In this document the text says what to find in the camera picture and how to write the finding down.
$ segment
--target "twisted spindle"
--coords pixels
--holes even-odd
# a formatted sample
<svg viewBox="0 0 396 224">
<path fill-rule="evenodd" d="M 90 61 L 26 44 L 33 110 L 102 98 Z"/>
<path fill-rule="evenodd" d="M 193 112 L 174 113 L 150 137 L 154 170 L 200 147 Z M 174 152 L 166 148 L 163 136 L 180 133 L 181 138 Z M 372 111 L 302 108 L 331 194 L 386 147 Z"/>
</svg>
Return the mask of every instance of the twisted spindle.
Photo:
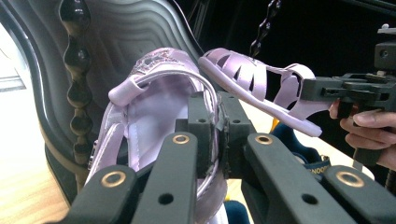
<svg viewBox="0 0 396 224">
<path fill-rule="evenodd" d="M 268 32 L 271 29 L 273 18 L 280 10 L 281 3 L 282 2 L 280 0 L 272 0 L 270 4 L 268 4 L 267 16 L 259 26 L 259 32 L 256 39 L 250 45 L 249 56 L 251 58 L 256 57 L 262 50 L 262 40 L 268 35 Z"/>
<path fill-rule="evenodd" d="M 92 143 L 88 139 L 92 120 L 86 110 L 92 100 L 92 93 L 86 79 L 91 56 L 84 46 L 83 36 L 90 24 L 91 15 L 83 0 L 63 0 L 60 6 L 60 18 L 69 40 L 64 53 L 64 64 L 72 77 L 67 100 L 75 108 L 74 117 L 70 122 L 70 128 L 77 136 L 73 152 L 76 163 L 85 166 L 92 151 Z M 80 186 L 83 186 L 85 178 L 86 176 L 77 175 Z"/>
</svg>

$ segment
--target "person's hand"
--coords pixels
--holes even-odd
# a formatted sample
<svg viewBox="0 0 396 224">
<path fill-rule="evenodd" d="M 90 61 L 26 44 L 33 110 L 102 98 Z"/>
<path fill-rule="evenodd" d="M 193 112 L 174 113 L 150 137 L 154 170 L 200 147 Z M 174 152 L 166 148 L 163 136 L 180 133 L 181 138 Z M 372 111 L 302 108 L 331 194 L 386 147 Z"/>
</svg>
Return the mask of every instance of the person's hand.
<svg viewBox="0 0 396 224">
<path fill-rule="evenodd" d="M 337 118 L 339 101 L 329 109 L 330 117 Z M 378 164 L 396 170 L 396 113 L 371 110 L 341 119 L 341 127 L 349 132 L 346 142 L 354 148 L 384 149 Z"/>
</svg>

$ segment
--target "fingernail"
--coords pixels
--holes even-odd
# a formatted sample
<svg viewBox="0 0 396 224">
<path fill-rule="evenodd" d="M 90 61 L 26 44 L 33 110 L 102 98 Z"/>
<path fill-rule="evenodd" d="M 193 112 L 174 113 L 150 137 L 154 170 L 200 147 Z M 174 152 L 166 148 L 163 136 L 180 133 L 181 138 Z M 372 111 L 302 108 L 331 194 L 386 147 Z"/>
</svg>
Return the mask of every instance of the fingernail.
<svg viewBox="0 0 396 224">
<path fill-rule="evenodd" d="M 375 122 L 375 117 L 373 116 L 373 113 L 359 113 L 353 116 L 353 120 L 357 122 L 358 124 L 371 124 Z"/>
</svg>

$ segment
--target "lavender shoe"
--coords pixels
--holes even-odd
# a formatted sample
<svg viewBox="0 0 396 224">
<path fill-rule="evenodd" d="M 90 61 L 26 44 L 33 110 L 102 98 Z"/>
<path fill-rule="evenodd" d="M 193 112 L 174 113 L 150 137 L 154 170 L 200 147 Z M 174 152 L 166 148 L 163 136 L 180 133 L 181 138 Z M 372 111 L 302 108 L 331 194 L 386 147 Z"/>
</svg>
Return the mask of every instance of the lavender shoe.
<svg viewBox="0 0 396 224">
<path fill-rule="evenodd" d="M 328 109 L 331 103 L 311 103 L 299 99 L 303 80 L 315 78 L 308 67 L 294 63 L 277 68 L 227 49 L 212 49 L 198 63 L 222 88 L 246 103 L 302 133 L 310 136 L 321 134 L 319 126 L 306 118 Z M 273 102 L 265 99 L 267 71 L 281 75 L 281 87 Z M 296 104 L 288 110 L 293 102 Z"/>
<path fill-rule="evenodd" d="M 218 97 L 199 75 L 188 54 L 178 49 L 157 49 L 136 62 L 131 74 L 108 94 L 92 155 L 87 182 L 99 170 L 114 165 L 123 137 L 128 141 L 128 165 L 138 171 L 156 160 L 163 139 L 175 131 L 175 120 L 187 118 L 188 98 L 205 91 L 205 105 L 213 126 L 218 122 Z M 198 180 L 195 221 L 223 220 L 227 184 L 219 168 L 218 131 L 211 133 L 212 167 Z"/>
</svg>

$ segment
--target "light wood surface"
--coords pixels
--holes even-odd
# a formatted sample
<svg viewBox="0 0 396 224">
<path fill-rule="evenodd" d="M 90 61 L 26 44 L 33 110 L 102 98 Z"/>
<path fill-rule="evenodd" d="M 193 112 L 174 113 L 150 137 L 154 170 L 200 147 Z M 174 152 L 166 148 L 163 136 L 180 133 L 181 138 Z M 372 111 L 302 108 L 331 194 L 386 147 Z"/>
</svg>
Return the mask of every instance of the light wood surface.
<svg viewBox="0 0 396 224">
<path fill-rule="evenodd" d="M 67 203 L 44 155 L 31 91 L 0 93 L 0 223 L 44 223 L 60 220 Z M 259 133 L 268 133 L 272 118 L 243 104 Z M 331 157 L 332 164 L 352 163 L 343 153 L 318 138 L 297 133 L 304 144 Z M 240 181 L 229 180 L 231 199 L 245 203 Z"/>
</svg>

